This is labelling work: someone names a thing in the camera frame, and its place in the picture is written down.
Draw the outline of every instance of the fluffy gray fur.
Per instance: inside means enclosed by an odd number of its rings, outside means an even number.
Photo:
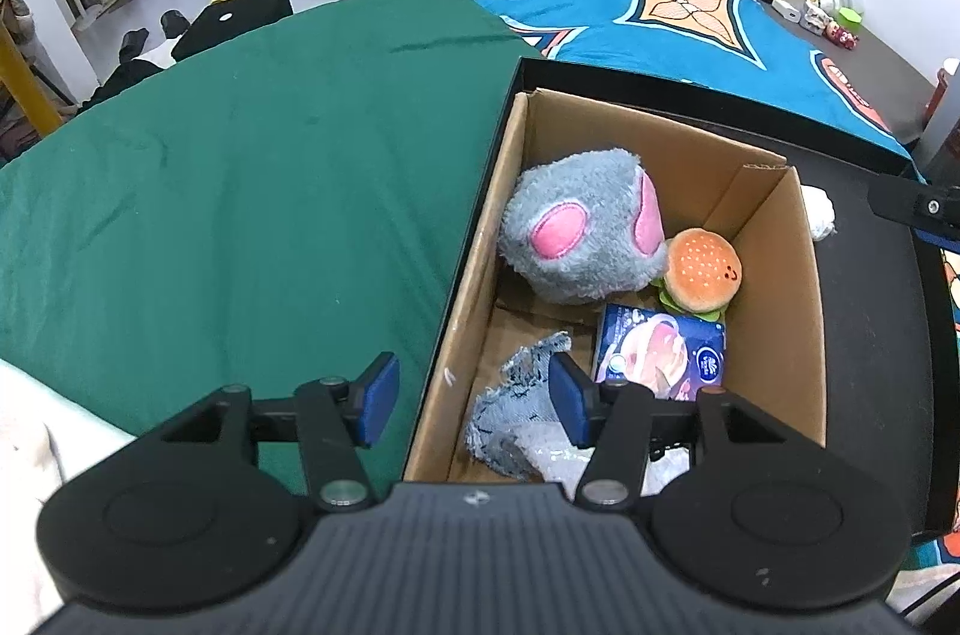
[[[549,302],[583,304],[616,291],[637,291],[666,271],[666,245],[651,257],[634,242],[643,167],[622,148],[578,153],[527,170],[517,181],[500,228],[500,253]],[[587,209],[587,231],[569,253],[541,258],[530,234],[562,202]]]

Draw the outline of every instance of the white blanket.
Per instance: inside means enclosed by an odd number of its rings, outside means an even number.
[[[35,539],[47,498],[131,439],[0,360],[0,635],[32,632],[61,605]]]

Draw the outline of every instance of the green lid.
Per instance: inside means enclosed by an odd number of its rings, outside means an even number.
[[[837,10],[837,23],[843,26],[848,31],[852,31],[854,34],[861,29],[863,25],[863,19],[856,10],[851,10],[849,7],[841,7]]]

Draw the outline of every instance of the screw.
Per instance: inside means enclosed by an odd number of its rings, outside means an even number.
[[[349,507],[367,499],[367,487],[350,478],[331,480],[320,490],[320,499],[335,507]]]
[[[627,487],[619,480],[605,477],[592,480],[584,485],[582,491],[584,496],[594,505],[620,504],[630,494]]]

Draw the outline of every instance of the frayed denim scrap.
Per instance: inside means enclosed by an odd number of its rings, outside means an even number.
[[[501,386],[477,396],[467,423],[467,449],[501,476],[529,480],[536,469],[517,448],[515,428],[530,422],[560,421],[547,384],[550,356],[570,350],[570,335],[558,332],[520,348],[500,371]]]

